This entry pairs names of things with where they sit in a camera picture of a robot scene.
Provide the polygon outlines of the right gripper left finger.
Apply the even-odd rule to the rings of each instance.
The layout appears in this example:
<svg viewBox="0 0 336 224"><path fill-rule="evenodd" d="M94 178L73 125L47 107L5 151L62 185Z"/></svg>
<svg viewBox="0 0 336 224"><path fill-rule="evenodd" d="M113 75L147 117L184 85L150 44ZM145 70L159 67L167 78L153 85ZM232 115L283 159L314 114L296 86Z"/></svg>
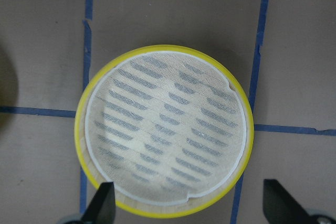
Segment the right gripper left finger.
<svg viewBox="0 0 336 224"><path fill-rule="evenodd" d="M114 183L102 183L79 223L114 223L116 215Z"/></svg>

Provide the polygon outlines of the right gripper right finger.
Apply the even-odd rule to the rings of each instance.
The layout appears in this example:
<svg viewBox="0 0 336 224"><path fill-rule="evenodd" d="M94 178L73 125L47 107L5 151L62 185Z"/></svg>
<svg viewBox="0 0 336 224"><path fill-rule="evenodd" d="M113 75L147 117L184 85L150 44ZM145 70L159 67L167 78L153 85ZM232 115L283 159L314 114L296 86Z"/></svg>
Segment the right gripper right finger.
<svg viewBox="0 0 336 224"><path fill-rule="evenodd" d="M335 223L323 214L309 214L276 179L264 179L263 213L268 223Z"/></svg>

